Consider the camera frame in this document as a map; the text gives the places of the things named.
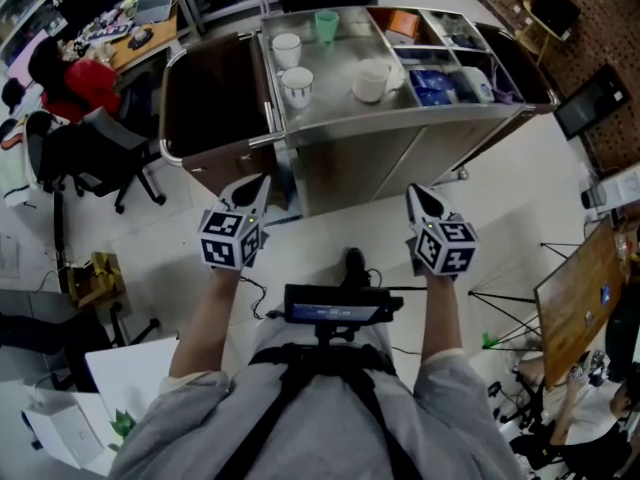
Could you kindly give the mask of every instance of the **orange item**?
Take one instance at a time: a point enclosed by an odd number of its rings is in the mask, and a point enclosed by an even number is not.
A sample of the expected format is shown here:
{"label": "orange item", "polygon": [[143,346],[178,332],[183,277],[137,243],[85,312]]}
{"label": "orange item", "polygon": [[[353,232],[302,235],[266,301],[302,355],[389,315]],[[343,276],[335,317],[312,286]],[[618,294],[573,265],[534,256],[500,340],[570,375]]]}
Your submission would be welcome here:
{"label": "orange item", "polygon": [[389,30],[415,39],[416,35],[418,35],[419,24],[419,16],[406,11],[393,11]]}

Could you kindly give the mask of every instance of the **brick wall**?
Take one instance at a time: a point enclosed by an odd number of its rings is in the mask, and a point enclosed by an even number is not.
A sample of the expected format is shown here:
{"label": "brick wall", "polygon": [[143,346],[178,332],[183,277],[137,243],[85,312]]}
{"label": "brick wall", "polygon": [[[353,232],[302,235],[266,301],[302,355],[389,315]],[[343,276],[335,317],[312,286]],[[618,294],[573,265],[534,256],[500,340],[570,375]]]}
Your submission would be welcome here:
{"label": "brick wall", "polygon": [[[522,0],[485,0],[513,29],[524,28]],[[611,64],[631,101],[585,134],[600,174],[640,162],[640,0],[573,0],[581,15],[569,40],[553,39],[543,59],[546,70],[564,93],[571,94],[602,64]]]}

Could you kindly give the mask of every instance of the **green plant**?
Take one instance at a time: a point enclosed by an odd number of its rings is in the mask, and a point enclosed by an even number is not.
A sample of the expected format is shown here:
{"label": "green plant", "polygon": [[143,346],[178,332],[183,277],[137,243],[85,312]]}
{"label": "green plant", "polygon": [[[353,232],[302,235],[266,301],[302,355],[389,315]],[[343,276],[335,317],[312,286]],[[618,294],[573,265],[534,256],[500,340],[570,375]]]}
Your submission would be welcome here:
{"label": "green plant", "polygon": [[[117,409],[116,409],[116,421],[112,421],[110,423],[111,423],[111,428],[113,428],[113,431],[116,434],[118,434],[123,441],[126,439],[129,433],[136,426],[136,420],[134,420],[131,417],[131,414],[129,414],[128,412],[122,413]],[[120,449],[120,447],[117,444],[113,444],[113,443],[109,445],[109,448],[116,453]]]}

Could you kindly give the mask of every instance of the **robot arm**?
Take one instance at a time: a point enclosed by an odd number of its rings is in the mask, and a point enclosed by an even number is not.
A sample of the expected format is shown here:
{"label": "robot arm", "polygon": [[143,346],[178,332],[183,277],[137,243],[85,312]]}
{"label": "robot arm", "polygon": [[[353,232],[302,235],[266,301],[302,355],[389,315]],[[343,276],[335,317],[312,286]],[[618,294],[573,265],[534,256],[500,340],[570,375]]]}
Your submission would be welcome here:
{"label": "robot arm", "polygon": [[247,176],[225,187],[198,230],[204,263],[232,270],[253,264],[264,242],[270,191],[271,176],[266,174]]}
{"label": "robot arm", "polygon": [[431,189],[411,184],[406,198],[410,227],[416,235],[408,242],[412,255],[436,276],[469,270],[479,246],[473,226]]}

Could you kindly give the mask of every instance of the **red jacket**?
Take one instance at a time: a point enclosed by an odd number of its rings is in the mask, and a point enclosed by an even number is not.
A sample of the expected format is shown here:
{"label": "red jacket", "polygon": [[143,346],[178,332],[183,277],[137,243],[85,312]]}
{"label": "red jacket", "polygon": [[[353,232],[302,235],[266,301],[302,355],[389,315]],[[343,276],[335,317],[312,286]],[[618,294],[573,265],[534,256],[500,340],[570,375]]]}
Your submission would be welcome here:
{"label": "red jacket", "polygon": [[89,104],[90,109],[83,109],[72,101],[62,99],[49,103],[44,92],[41,99],[45,110],[73,123],[99,107],[104,107],[111,116],[118,117],[120,95],[113,92],[116,73],[111,68],[94,60],[80,59],[67,68],[64,81],[69,89]]}

